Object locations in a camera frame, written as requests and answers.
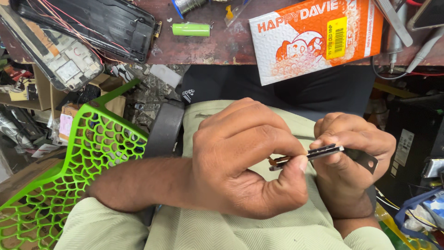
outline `solder wire spool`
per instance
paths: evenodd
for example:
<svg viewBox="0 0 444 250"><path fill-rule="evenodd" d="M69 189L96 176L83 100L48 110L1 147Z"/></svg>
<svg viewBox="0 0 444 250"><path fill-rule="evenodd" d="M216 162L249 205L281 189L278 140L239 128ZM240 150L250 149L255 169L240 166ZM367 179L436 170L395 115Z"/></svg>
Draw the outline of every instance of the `solder wire spool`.
<svg viewBox="0 0 444 250"><path fill-rule="evenodd" d="M177 13L180 18L183 19L183 15L190 10L201 7L204 3L211 0L171 0L173 2L174 8L176 8Z"/></svg>

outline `person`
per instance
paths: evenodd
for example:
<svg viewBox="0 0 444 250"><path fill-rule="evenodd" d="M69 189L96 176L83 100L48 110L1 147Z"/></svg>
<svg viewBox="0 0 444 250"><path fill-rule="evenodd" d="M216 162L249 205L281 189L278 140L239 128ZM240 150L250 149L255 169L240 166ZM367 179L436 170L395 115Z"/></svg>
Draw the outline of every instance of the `person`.
<svg viewBox="0 0 444 250"><path fill-rule="evenodd" d="M374 217L372 186L396 140L361 117L373 81L366 66L268 86L254 67L192 66L179 90L190 100L182 157L105 171L55 249L394 249ZM375 156L374 174L343 153L308 161L308 149L331 143ZM279 155L292 158L269 171L266 159ZM137 213L153 204L161 206L147 228Z"/></svg>

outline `green plastic chair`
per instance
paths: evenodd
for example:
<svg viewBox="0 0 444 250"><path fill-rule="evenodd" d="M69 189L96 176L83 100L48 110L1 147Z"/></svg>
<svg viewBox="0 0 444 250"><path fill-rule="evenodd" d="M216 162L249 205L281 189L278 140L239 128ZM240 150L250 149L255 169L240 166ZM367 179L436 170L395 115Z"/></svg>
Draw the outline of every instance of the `green plastic chair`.
<svg viewBox="0 0 444 250"><path fill-rule="evenodd" d="M53 249L85 188L104 169L143 155L148 135L105 108L140 83L129 83L84 104L72 122L65 161L0 207L1 249Z"/></svg>

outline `wooden workbench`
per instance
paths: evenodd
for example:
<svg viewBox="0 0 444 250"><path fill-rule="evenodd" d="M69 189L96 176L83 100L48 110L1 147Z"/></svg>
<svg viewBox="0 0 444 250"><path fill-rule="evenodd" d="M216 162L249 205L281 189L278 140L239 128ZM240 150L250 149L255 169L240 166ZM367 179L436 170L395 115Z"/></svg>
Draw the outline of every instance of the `wooden workbench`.
<svg viewBox="0 0 444 250"><path fill-rule="evenodd" d="M252 0L241 16L229 27L225 25L225 7L228 4L212 2L202 8L185 14L185 20L195 23L214 22L210 37L174 36L173 23L183 20L177 14L171 0L135 0L139 7L153 14L157 21L162 21L160 37L154 41L149 53L149 64L256 64L253 41L250 34L249 18L301 2L301 0ZM233 8L242 0L230 2ZM429 30L412 32L413 45L404 48L398 54L398 65L408 65L414 58ZM6 28L0 24L0 36L11 56L17 62L31 62L29 56L15 41ZM376 64L388 64L388 56L378 55ZM350 64L368 65L368 58ZM440 39L421 65L444 65L444 38Z"/></svg>

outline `finger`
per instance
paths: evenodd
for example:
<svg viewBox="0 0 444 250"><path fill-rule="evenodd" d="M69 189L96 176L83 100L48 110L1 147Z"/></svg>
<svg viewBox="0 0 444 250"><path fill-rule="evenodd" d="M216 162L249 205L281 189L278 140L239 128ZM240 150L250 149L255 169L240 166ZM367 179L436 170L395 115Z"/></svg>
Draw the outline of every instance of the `finger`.
<svg viewBox="0 0 444 250"><path fill-rule="evenodd" d="M336 116L334 120L326 120L324 118L321 125L321 135L310 145L310 149L317 149L323 145L328 145L322 143L323 138L330 137L340 131L359 132L365 130L379 131L375 125L356 115L341 114Z"/></svg>
<svg viewBox="0 0 444 250"><path fill-rule="evenodd" d="M292 211L307 203L307 163L305 155L294 157L286 163L278 179L264 184L262 196L274 214Z"/></svg>
<svg viewBox="0 0 444 250"><path fill-rule="evenodd" d="M344 113L334 112L326 114L321 124L319 136L321 136L324 133L324 131L327 130L327 128L333 123L333 121L336 120L336 118L338 118L340 115L344 115Z"/></svg>
<svg viewBox="0 0 444 250"><path fill-rule="evenodd" d="M322 118L322 119L319 119L316 123L315 123L315 125L314 125L314 128L313 128L313 130L314 130L314 137L317 139L322 133L321 133L321 126L322 126L322 123L324 122L324 118Z"/></svg>
<svg viewBox="0 0 444 250"><path fill-rule="evenodd" d="M262 125L282 129L291 135L291 130L284 119L260 103L244 107L220 119L211 128L209 127L211 131L208 133L225 139Z"/></svg>
<svg viewBox="0 0 444 250"><path fill-rule="evenodd" d="M396 148L395 137L381 130L341 131L333 136L323 138L323 144L328 145L332 143L350 149L359 149L373 156L385 153L393 154Z"/></svg>
<svg viewBox="0 0 444 250"><path fill-rule="evenodd" d="M318 162L329 165L340 171L344 180L353 180L356 176L378 179L388 168L390 158L395 151L396 139L383 131L342 131L332 137L324 138L325 144L336 143L346 148L363 150L375 156L380 162L373 175L343 153L320 158Z"/></svg>
<svg viewBox="0 0 444 250"><path fill-rule="evenodd" d="M263 161L271 154L306 155L297 138L287 131L263 125L238 133L214 146L220 161L226 166L227 176L236 177L247 168Z"/></svg>
<svg viewBox="0 0 444 250"><path fill-rule="evenodd" d="M259 103L260 102L254 101L253 99L251 99L249 97L235 101L235 102L231 103L230 105L228 105L226 108L224 108L221 112L218 112L218 113L210 116L209 118L203 120L199 125L199 129L203 129L203 128L207 127L208 125L213 124L214 122L226 117L227 115L235 112L236 110L242 109L244 107L248 107L250 105L259 104Z"/></svg>

